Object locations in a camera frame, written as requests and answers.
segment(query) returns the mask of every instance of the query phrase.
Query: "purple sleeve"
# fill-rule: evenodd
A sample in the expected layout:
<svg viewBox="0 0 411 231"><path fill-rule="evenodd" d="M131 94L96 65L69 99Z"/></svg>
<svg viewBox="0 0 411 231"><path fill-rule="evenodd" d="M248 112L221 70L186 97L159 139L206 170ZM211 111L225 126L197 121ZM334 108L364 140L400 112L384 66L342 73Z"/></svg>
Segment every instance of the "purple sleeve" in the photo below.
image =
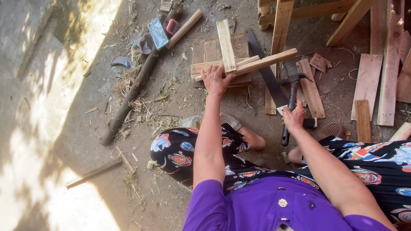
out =
<svg viewBox="0 0 411 231"><path fill-rule="evenodd" d="M353 231L391 231L379 221L362 215L348 215L344 220Z"/></svg>
<svg viewBox="0 0 411 231"><path fill-rule="evenodd" d="M183 231L223 230L227 226L223 186L217 180L200 182L191 195Z"/></svg>

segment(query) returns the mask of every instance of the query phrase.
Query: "hammer handle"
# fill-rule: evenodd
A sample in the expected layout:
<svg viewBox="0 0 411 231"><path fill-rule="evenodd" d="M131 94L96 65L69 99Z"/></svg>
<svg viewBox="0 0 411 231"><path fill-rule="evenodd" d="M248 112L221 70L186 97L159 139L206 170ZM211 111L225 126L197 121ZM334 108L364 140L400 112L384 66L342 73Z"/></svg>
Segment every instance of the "hammer handle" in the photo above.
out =
<svg viewBox="0 0 411 231"><path fill-rule="evenodd" d="M293 111L296 108L297 86L298 86L298 81L294 81L291 83L290 102L288 103L288 108L290 108L290 111ZM289 142L290 142L290 133L288 132L287 127L284 125L283 135L281 137L281 145L284 147L288 146Z"/></svg>

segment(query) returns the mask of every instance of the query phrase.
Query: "sandal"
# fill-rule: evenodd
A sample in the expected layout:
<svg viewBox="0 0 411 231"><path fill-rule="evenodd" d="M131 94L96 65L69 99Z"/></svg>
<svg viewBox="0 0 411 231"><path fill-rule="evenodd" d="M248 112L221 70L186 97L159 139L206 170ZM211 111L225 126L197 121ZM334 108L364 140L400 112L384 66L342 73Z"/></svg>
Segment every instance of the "sandal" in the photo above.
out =
<svg viewBox="0 0 411 231"><path fill-rule="evenodd" d="M342 132L343 128L341 123L335 120L328 120L315 129L315 131L311 133L311 136L315 140L320 141L329 136L341 137Z"/></svg>
<svg viewBox="0 0 411 231"><path fill-rule="evenodd" d="M236 132L243 127L243 125L241 124L241 122L236 119L234 116L225 113L225 112L220 112L220 122L221 124L225 124L227 123L228 125L230 125Z"/></svg>

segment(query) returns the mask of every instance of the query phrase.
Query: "woman's left hand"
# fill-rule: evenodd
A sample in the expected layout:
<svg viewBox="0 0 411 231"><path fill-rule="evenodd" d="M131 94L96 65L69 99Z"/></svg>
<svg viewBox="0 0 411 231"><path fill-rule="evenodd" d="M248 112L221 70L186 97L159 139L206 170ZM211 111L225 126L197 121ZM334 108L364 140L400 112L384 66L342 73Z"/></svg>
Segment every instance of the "woman's left hand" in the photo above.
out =
<svg viewBox="0 0 411 231"><path fill-rule="evenodd" d="M221 66L209 66L207 74L201 69L201 77L203 78L205 88L208 91L208 95L216 95L221 97L226 91L231 80L236 77L236 74L228 74L225 79L221 77L223 73L224 65Z"/></svg>

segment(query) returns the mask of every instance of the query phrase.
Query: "hammer head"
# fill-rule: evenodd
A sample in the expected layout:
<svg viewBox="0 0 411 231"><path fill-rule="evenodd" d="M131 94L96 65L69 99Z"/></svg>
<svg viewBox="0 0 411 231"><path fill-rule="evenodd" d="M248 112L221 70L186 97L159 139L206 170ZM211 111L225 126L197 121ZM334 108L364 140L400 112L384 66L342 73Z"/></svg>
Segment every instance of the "hammer head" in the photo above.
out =
<svg viewBox="0 0 411 231"><path fill-rule="evenodd" d="M297 74L293 74L293 75L289 76L288 78L282 79L280 81L280 84L282 86L284 86L284 85L290 84L290 83L295 82L295 81L299 82L300 79L308 79L310 82L312 82L312 80L310 78L308 78L308 76L306 74L297 73Z"/></svg>

